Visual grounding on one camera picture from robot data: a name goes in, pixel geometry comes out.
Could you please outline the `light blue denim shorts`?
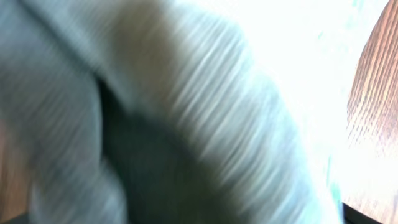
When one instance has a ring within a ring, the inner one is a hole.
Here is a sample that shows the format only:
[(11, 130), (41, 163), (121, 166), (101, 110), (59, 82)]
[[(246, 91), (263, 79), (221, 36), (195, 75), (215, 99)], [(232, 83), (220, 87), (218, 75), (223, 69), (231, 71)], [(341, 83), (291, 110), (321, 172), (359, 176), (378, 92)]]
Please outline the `light blue denim shorts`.
[(384, 1), (2, 1), (30, 223), (342, 223), (347, 87)]

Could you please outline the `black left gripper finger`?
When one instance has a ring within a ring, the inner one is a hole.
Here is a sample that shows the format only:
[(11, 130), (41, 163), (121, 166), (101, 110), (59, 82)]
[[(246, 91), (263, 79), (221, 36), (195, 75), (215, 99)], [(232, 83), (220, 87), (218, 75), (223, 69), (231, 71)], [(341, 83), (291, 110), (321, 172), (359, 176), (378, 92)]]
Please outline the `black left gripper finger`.
[(382, 224), (343, 203), (344, 224)]

